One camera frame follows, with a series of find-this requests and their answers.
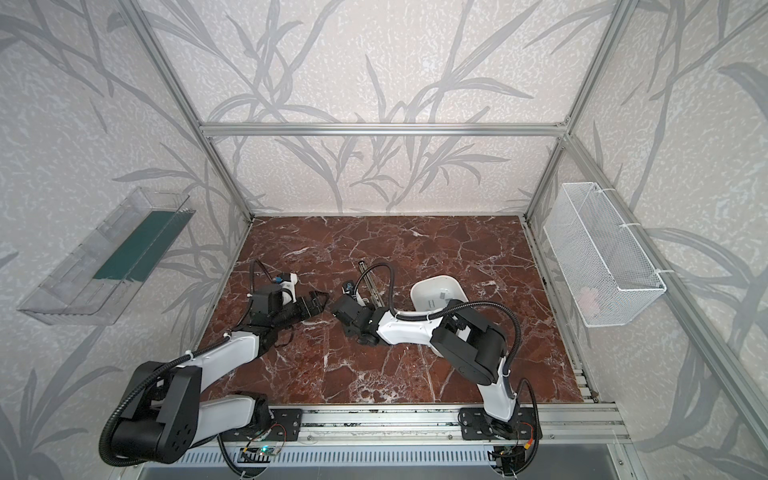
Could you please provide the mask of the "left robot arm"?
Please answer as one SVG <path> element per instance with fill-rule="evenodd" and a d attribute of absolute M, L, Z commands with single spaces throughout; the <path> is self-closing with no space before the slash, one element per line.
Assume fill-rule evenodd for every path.
<path fill-rule="evenodd" d="M 144 462 L 171 464 L 189 449 L 229 431 L 270 431 L 273 416 L 260 393 L 235 393 L 204 401 L 202 393 L 238 367 L 267 353 L 284 330 L 320 315 L 327 292 L 296 292 L 298 277 L 282 273 L 252 284 L 244 313 L 221 341 L 169 362 L 139 365 L 100 434 L 101 460 L 113 467 Z"/>

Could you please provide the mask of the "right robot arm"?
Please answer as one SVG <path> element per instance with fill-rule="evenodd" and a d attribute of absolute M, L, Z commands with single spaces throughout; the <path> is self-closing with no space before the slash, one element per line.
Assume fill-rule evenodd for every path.
<path fill-rule="evenodd" d="M 387 304 L 369 305 L 358 294 L 360 282 L 378 268 L 389 271 Z M 346 336 L 360 344 L 389 346 L 424 345 L 447 360 L 453 369 L 474 383 L 483 406 L 459 413 L 465 440 L 516 439 L 522 433 L 537 439 L 538 419 L 522 429 L 518 392 L 508 377 L 522 346 L 522 324 L 507 306 L 494 301 L 470 301 L 459 282 L 438 275 L 417 282 L 410 297 L 415 309 L 395 308 L 395 271 L 386 262 L 364 270 L 357 281 L 343 287 L 343 295 L 331 307 Z"/>

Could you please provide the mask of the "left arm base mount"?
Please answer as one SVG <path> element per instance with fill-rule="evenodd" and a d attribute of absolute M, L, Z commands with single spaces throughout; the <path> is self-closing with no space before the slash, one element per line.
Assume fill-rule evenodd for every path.
<path fill-rule="evenodd" d="M 264 428 L 248 427 L 236 435 L 238 440 L 296 442 L 302 426 L 303 410 L 300 408 L 277 408 L 270 411 L 270 424 Z"/>

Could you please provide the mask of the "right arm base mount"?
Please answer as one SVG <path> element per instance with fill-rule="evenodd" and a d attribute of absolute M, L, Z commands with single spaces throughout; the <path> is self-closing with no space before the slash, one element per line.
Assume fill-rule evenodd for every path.
<path fill-rule="evenodd" d="M 483 408 L 461 408 L 458 423 L 464 440 L 528 441 L 542 438 L 532 406 L 517 407 L 506 422 L 491 417 Z"/>

